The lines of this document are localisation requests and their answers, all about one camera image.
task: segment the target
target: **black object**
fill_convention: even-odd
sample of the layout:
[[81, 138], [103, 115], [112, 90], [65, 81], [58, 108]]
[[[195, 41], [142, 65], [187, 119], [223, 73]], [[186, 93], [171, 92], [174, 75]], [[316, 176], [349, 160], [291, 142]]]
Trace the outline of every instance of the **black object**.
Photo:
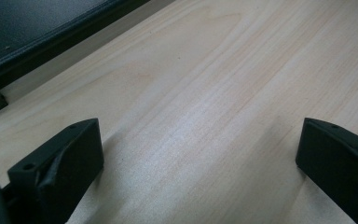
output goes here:
[[102, 169], [98, 120], [65, 128], [8, 170], [0, 224], [65, 223]]
[[296, 163], [358, 223], [358, 135], [335, 124], [305, 119]]
[[148, 1], [0, 0], [0, 90]]

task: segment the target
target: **light wood surface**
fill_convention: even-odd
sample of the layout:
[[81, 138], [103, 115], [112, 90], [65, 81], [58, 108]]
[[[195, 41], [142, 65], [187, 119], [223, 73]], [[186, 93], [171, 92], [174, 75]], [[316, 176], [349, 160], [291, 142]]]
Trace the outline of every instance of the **light wood surface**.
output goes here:
[[105, 168], [69, 223], [352, 223], [295, 155], [305, 117], [358, 134], [358, 1], [177, 0], [5, 92], [2, 187], [52, 135], [100, 121]]

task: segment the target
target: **wooden desk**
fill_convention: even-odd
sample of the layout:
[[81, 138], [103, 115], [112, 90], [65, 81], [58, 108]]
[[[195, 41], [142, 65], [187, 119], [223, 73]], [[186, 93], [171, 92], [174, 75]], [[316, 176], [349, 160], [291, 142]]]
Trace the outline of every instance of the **wooden desk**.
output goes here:
[[69, 223], [352, 223], [295, 155], [305, 117], [358, 134], [358, 1], [178, 0], [5, 91], [1, 186], [62, 128], [100, 120], [105, 168]]

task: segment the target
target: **desk surface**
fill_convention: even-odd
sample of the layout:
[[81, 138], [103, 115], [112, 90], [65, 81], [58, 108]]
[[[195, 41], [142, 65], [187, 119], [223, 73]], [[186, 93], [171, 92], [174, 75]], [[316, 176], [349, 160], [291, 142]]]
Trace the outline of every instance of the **desk surface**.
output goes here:
[[352, 223], [295, 155], [305, 117], [358, 134], [358, 1], [175, 1], [6, 95], [1, 186], [62, 128], [100, 120], [105, 168], [70, 223]]

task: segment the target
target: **screw hole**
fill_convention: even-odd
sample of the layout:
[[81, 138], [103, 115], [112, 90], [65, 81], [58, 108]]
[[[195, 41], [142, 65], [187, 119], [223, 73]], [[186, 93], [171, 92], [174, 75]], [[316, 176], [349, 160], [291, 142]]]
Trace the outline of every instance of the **screw hole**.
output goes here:
[[31, 170], [33, 168], [34, 168], [34, 164], [32, 163], [26, 164], [24, 165], [24, 167], [22, 167], [23, 170]]

